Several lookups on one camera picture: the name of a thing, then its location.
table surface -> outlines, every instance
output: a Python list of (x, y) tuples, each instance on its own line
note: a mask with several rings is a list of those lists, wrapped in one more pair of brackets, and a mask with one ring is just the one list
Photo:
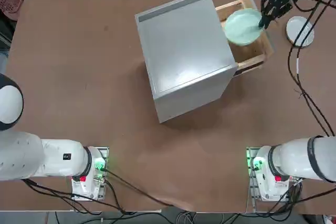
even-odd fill
[[(134, 14), (169, 1), (25, 0), (7, 66), (7, 75), (19, 84), (25, 98), (15, 130), (109, 146), (110, 169), (180, 208), (244, 212), (246, 147), (322, 134), (287, 70), (290, 43), (285, 25), (290, 17), (302, 14), (293, 9), (269, 27), (276, 53), (262, 69), (235, 77), (219, 100), (159, 124)], [(219, 6), (234, 0), (213, 1)], [(335, 125), (336, 57), (330, 25), (334, 15), (335, 10), (328, 8), (315, 28), (313, 44), (302, 50), (300, 75), (303, 86)], [(69, 190), (69, 179), (35, 180)], [(110, 181), (126, 210), (161, 208)], [(330, 188), (327, 183), (306, 181), (302, 195)], [(0, 202), (1, 210), (70, 209), (62, 200), (39, 195), (21, 181), (1, 182), (0, 194), (6, 199)], [(109, 190), (106, 202), (114, 203)], [(335, 197), (328, 195), (297, 209), (336, 214), (335, 203)], [(270, 206), (258, 204), (258, 209)]]

white plate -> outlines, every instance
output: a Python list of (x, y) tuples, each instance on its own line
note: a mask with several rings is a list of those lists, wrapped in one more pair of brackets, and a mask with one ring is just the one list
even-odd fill
[[(306, 18), (299, 17), (299, 16), (294, 16), (288, 20), (287, 26), (286, 26), (286, 33), (287, 33), (288, 39), (292, 43), (294, 43), (296, 37), (298, 36), (299, 32), (301, 31), (306, 21), (307, 21)], [(297, 47), (301, 46), (301, 43), (303, 39), (305, 38), (305, 36), (307, 35), (307, 33), (309, 32), (310, 28), (311, 28), (311, 23), (308, 22), (302, 34), (300, 35), (299, 39), (296, 41), (295, 46)], [(311, 31), (308, 38), (303, 43), (303, 46), (306, 47), (310, 45), (313, 42), (313, 40), (314, 40), (314, 29)]]

wooden drawer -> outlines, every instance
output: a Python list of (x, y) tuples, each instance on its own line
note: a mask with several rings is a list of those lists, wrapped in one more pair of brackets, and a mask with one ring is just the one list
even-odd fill
[[(220, 23), (224, 27), (226, 19), (235, 11), (245, 8), (257, 9), (253, 0), (237, 0), (219, 7), (216, 7)], [(252, 44), (238, 46), (229, 42), (232, 54), (238, 63), (235, 76), (259, 68), (265, 60), (274, 53), (273, 46), (269, 41), (267, 32), (262, 32), (261, 36)]]

black ring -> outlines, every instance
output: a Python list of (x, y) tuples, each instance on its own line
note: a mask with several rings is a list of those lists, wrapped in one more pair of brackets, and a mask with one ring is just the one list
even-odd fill
[(80, 177), (87, 176), (90, 172), (90, 168), (91, 168), (91, 164), (92, 164), (92, 155), (91, 155), (91, 152), (90, 152), (88, 147), (85, 146), (83, 148), (88, 154), (88, 164), (86, 165), (85, 170), (80, 175), (72, 177), (74, 179), (74, 181), (79, 181)]
[(278, 170), (275, 168), (275, 165), (273, 164), (273, 152), (274, 149), (277, 147), (278, 145), (272, 146), (271, 149), (268, 152), (268, 164), (269, 164), (269, 169), (271, 171), (271, 173), (273, 174), (273, 176), (281, 176), (281, 174), (278, 172)]
[(319, 165), (317, 164), (317, 161), (316, 161), (314, 142), (315, 142), (315, 139), (320, 138), (320, 137), (323, 137), (323, 136), (317, 135), (317, 136), (313, 136), (309, 138), (308, 143), (307, 143), (308, 159), (309, 159), (311, 168), (316, 173), (316, 175), (319, 176), (320, 179), (325, 180), (330, 183), (335, 183), (335, 181), (331, 181), (324, 176), (324, 174), (321, 172)]

floor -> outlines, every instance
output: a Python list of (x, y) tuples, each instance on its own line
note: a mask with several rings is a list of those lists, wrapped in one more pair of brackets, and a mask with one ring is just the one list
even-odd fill
[[(170, 221), (175, 223), (177, 215), (181, 212), (180, 209), (170, 207), (162, 211)], [(226, 220), (232, 214), (224, 214), (224, 219)], [(119, 217), (120, 214), (116, 212), (104, 212), (101, 216), (88, 216), (78, 214), (76, 212), (58, 212), (57, 213), (60, 224), (81, 224), (83, 221), (97, 219), (97, 221), (92, 221), (89, 223), (99, 224), (101, 223), (100, 218), (106, 219), (103, 223), (109, 224), (112, 220), (107, 220), (107, 218)], [(195, 224), (220, 224), (222, 223), (222, 214), (197, 214), (194, 219)], [(167, 224), (168, 222), (162, 217), (157, 215), (145, 215), (142, 217), (133, 218), (130, 220), (124, 220), (125, 224), (131, 223), (155, 223), (155, 224)], [(1, 224), (21, 224), (21, 223), (33, 223), (33, 224), (57, 224), (55, 218), (55, 212), (0, 212), (0, 223)], [(239, 217), (235, 224), (273, 224), (277, 223), (269, 218), (246, 218)], [(292, 213), (290, 218), (283, 222), (284, 224), (307, 224), (303, 217), (298, 214)], [(178, 224), (190, 224), (188, 220), (181, 218)]]

